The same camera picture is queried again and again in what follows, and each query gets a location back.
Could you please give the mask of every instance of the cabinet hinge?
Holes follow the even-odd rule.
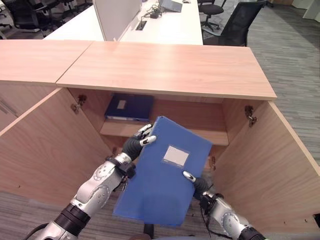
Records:
[[[320,213],[314,214],[313,217],[314,217],[316,224],[320,228]]]
[[[75,114],[79,113],[79,109],[81,108],[81,106],[86,102],[87,100],[87,96],[86,95],[79,95],[78,96],[78,102],[77,104],[71,104],[71,109],[74,111]]]
[[[253,116],[254,107],[251,105],[245,106],[244,113],[246,118],[249,119],[249,127],[251,128],[258,121],[258,118],[256,116]]]

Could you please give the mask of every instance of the wooden countertop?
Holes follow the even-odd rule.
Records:
[[[0,41],[0,81],[274,100],[249,47],[81,40]]]
[[[249,47],[93,42],[59,87],[274,100]]]
[[[92,41],[2,40],[0,81],[55,85]]]

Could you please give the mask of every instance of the white desk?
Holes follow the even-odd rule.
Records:
[[[137,17],[140,20],[146,11],[157,0],[148,0],[142,3]],[[197,0],[183,3],[181,12],[164,12],[158,19],[145,18],[147,21],[142,31],[135,27],[126,30],[120,39],[121,42],[141,42],[158,44],[188,44],[202,45],[202,33]],[[52,32],[45,39],[50,40],[92,40],[103,41],[94,6],[68,21]]]

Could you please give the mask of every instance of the white label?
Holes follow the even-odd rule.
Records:
[[[120,100],[116,109],[125,109],[126,100]]]
[[[188,156],[188,153],[179,150],[173,146],[169,146],[163,159],[183,167],[186,163]]]

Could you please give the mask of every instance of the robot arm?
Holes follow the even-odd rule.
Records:
[[[152,125],[148,124],[130,137],[123,146],[122,153],[108,158],[83,183],[69,205],[51,221],[35,240],[76,240],[91,217],[107,203],[112,191],[124,177],[135,175],[135,160],[143,146],[156,140],[148,136]]]
[[[194,197],[200,200],[200,206],[205,211],[211,209],[209,211],[210,217],[215,219],[233,240],[266,239],[250,225],[246,218],[237,214],[221,194],[211,192],[203,178],[195,178],[187,171],[184,171],[183,175],[193,183],[195,188]]]

